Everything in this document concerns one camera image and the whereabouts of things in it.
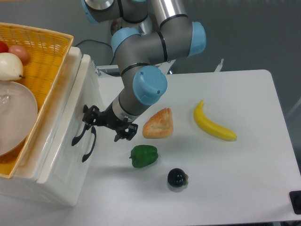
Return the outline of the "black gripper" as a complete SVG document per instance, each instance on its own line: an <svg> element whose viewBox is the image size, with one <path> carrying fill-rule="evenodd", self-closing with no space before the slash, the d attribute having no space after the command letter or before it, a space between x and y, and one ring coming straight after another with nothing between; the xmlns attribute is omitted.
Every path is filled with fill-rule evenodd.
<svg viewBox="0 0 301 226"><path fill-rule="evenodd" d="M130 141L137 133L138 125L130 123L128 119L125 119L124 117L119 119L115 115L112 105L109 105L103 112L95 105L91 107L84 105L83 113L82 121L85 123L84 131L89 130L92 126L104 125L107 128L116 131L114 142L117 142L120 139Z"/></svg>

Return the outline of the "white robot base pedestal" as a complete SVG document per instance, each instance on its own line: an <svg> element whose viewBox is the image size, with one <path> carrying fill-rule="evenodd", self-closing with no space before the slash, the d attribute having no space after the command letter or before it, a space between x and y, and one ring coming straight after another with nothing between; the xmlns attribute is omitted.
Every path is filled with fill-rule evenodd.
<svg viewBox="0 0 301 226"><path fill-rule="evenodd" d="M127 27L135 27L139 30L141 34L145 34L147 32L157 32L159 29L159 25L153 13L149 13L145 21L139 24L129 24L128 22L125 22L123 18L114 19L113 22L111 23L111 35L113 35L117 30L121 29L122 25L125 25ZM156 64L155 66L158 69L160 69L164 74L173 74L171 67L173 66L174 63L175 60L172 60L172 61ZM113 65L113 62L111 62L109 65L98 66L95 64L95 61L92 60L92 64L95 68L95 73L98 77L100 76L105 77L109 75L114 77L120 76L119 68L117 65Z"/></svg>

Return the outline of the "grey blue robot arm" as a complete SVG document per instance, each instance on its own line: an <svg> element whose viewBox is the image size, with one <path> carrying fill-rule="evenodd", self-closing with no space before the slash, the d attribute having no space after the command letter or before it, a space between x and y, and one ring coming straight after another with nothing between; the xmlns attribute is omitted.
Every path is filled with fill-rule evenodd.
<svg viewBox="0 0 301 226"><path fill-rule="evenodd" d="M97 126L105 126L116 132L115 141L131 140L138 129L135 120L167 89L166 77L156 65L190 57L205 49L204 27L189 20L182 0L153 0L151 4L158 31L142 34L134 25L148 18L148 1L82 1L93 23L122 18L129 24L116 31L111 39L124 88L105 111L84 106L84 131L95 133Z"/></svg>

